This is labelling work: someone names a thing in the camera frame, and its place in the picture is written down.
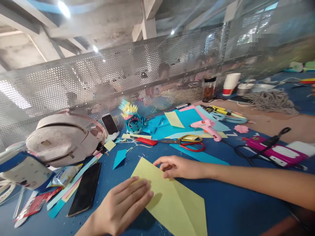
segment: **ceiling light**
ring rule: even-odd
[[[61,13],[62,13],[65,17],[70,18],[70,11],[69,11],[69,8],[65,5],[64,2],[58,1],[58,7],[59,7]]]
[[[93,45],[93,51],[94,52],[98,52],[98,49],[97,49],[97,47],[95,45]]]

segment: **pink paper flower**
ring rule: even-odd
[[[248,133],[249,131],[247,126],[241,126],[241,125],[235,126],[234,129],[239,133]]]

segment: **hand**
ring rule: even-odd
[[[101,234],[120,235],[136,219],[153,197],[147,180],[136,183],[131,177],[112,188],[94,212],[95,226]]]
[[[162,156],[153,165],[160,165],[160,170],[164,171],[164,178],[181,177],[186,179],[204,178],[206,163],[191,161],[179,156]]]

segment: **gray rope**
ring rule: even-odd
[[[243,96],[250,99],[250,104],[256,105],[257,110],[263,112],[281,112],[288,115],[298,115],[294,103],[289,100],[287,93],[280,90],[271,90],[269,92],[249,93]]]

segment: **backpack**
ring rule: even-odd
[[[90,131],[79,118],[96,126]],[[99,143],[104,145],[105,139],[106,131],[99,122],[64,110],[41,119],[27,138],[26,147],[37,153],[37,158],[43,163],[58,168],[96,155],[96,147]]]

